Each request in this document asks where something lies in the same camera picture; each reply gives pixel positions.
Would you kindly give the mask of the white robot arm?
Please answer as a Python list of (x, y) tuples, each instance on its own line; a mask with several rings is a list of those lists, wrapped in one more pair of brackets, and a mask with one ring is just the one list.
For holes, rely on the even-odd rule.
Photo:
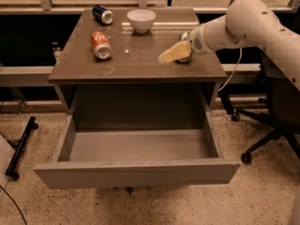
[[(258, 47), (275, 63), (281, 75), (273, 77), (273, 104), (282, 110), (284, 125), (300, 116), (300, 37), (284, 27), (261, 0), (236, 0), (221, 22), (207, 22), (191, 35), (204, 43), (203, 54), (223, 48)], [(258, 160), (244, 165), (226, 186), (195, 190), (184, 199), (172, 225), (299, 225), (299, 149), (288, 138), (264, 148)]]

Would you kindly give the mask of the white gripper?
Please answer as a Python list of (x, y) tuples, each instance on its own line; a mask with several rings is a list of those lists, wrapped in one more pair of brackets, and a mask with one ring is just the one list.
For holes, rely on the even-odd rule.
[[(188, 42), (191, 47), (191, 50), (198, 55), (203, 55), (212, 52), (205, 40), (203, 26), (197, 26), (189, 33)], [(158, 61), (161, 64), (165, 64), (178, 60), (181, 57), (183, 57), (183, 50), (183, 43), (177, 42), (170, 49), (160, 54), (158, 56)]]

